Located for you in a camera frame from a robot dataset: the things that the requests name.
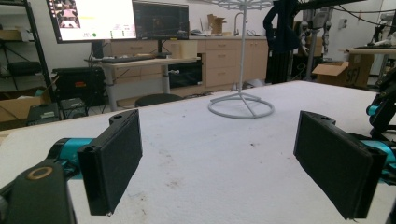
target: table surface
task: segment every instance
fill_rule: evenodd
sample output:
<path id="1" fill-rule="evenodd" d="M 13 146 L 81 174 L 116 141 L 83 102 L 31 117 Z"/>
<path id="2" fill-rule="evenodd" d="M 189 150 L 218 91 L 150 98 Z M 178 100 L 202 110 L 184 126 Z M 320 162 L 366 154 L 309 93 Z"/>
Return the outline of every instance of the table surface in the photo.
<path id="1" fill-rule="evenodd" d="M 113 216 L 92 217 L 82 180 L 68 181 L 78 223 L 356 223 L 345 221 L 306 174 L 294 142 L 301 110 L 368 135 L 365 110 L 375 93 L 304 81 L 244 92 L 270 102 L 275 112 L 261 119 L 220 117 L 207 109 L 218 95 L 140 108 L 143 158 Z M 217 106 L 246 108 L 238 101 Z M 0 187 L 42 161 L 59 139 L 98 136 L 117 113 L 11 132 L 0 146 Z M 395 198 L 394 187 L 378 184 L 368 218 L 358 222 L 385 223 Z"/>
<path id="2" fill-rule="evenodd" d="M 352 54 L 396 54 L 396 49 L 340 49 Z"/>

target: monitor screen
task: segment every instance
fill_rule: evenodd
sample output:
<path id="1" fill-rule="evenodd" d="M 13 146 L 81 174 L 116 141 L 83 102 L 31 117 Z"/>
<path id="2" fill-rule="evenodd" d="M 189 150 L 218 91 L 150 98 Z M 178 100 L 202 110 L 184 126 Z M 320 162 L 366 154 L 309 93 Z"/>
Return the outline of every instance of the monitor screen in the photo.
<path id="1" fill-rule="evenodd" d="M 131 0 L 47 0 L 58 43 L 135 39 Z"/>
<path id="2" fill-rule="evenodd" d="M 189 39 L 189 6 L 133 1 L 138 39 Z"/>

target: desk leg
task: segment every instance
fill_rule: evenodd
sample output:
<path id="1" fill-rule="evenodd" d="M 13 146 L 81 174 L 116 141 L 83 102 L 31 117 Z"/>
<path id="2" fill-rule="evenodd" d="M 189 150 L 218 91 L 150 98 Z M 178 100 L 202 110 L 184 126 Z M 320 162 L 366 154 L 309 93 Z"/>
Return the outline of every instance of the desk leg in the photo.
<path id="1" fill-rule="evenodd" d="M 113 76 L 112 76 L 112 69 L 105 67 L 103 68 L 103 71 L 105 72 L 105 78 L 106 78 L 106 91 L 107 91 L 107 96 L 108 96 L 108 103 L 110 104 L 110 109 L 111 111 L 117 111 L 117 100 L 114 95 L 114 82 L 113 82 Z"/>
<path id="2" fill-rule="evenodd" d="M 168 65 L 163 65 L 163 92 L 171 93 Z"/>

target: black chair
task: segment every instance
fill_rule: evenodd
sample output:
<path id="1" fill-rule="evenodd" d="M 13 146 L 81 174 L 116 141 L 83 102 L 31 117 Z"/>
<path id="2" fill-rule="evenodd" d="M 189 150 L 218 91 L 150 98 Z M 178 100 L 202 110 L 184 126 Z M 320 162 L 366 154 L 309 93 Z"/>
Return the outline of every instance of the black chair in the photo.
<path id="1" fill-rule="evenodd" d="M 134 106 L 159 105 L 180 100 L 183 100 L 183 97 L 169 93 L 156 93 L 140 97 L 134 102 Z"/>

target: circular hole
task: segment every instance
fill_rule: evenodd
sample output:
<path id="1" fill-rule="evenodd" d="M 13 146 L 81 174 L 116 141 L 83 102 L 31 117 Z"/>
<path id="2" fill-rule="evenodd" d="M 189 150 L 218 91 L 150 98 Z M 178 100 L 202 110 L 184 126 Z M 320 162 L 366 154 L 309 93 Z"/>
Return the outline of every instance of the circular hole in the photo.
<path id="1" fill-rule="evenodd" d="M 51 173 L 52 173 L 52 167 L 48 167 L 48 166 L 40 167 L 30 172 L 27 178 L 30 180 L 38 180 L 50 175 Z"/>
<path id="2" fill-rule="evenodd" d="M 86 147 L 86 148 L 84 148 L 84 152 L 93 152 L 93 151 L 95 151 L 94 147 Z"/>

